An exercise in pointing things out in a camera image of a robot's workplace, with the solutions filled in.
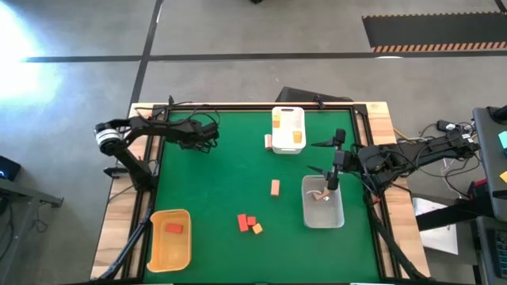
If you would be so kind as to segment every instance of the white paper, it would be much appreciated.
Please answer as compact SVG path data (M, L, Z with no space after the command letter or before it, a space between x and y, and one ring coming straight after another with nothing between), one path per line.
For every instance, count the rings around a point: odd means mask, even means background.
M415 215L424 214L429 211L446 207L440 203L434 203L421 198L413 198L413 203ZM458 255L456 225L443 226L433 230L422 231L421 240L423 246L425 247Z

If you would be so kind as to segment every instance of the yellow warning stripe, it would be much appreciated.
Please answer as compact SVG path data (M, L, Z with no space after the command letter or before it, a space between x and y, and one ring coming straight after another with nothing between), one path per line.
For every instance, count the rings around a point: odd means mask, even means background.
M507 42L458 43L458 44L404 44L372 47L373 52L407 51L481 51L505 50Z
M450 15L472 15L472 14L491 14L500 13L497 11L474 11L474 12L460 12L460 13L410 13L410 14L379 14L367 15L361 18L366 19L369 17L422 17L422 16L450 16Z

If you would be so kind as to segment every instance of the green table surface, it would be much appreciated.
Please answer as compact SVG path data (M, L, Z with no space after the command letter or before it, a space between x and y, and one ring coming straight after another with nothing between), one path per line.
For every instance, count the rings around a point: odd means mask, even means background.
M188 114L176 114L177 120ZM221 112L219 145L209 154L166 143L155 210L186 209L192 219L192 260L179 272L146 270L146 283L375 282L379 273L362 187L341 177L345 225L311 229L303 223L301 181L314 165L330 169L334 150L310 146L345 129L349 112L306 112L307 146L300 154L264 148L271 112ZM271 180L280 196L271 197ZM241 233L237 215L257 217L264 231ZM151 247L147 261L151 258Z

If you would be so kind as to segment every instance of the black floor mat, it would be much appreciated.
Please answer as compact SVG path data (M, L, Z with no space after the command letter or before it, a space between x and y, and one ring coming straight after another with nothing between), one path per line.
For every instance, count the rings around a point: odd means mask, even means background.
M507 48L507 16L497 12L363 16L374 52Z

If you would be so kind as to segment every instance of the orange plastic bin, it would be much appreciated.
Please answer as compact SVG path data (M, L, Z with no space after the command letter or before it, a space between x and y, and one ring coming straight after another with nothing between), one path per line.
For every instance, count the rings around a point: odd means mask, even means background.
M192 256L190 214L183 209L157 211L150 220L153 223L153 241L148 270L172 272L187 267ZM167 224L182 225L183 231L180 234L165 231Z

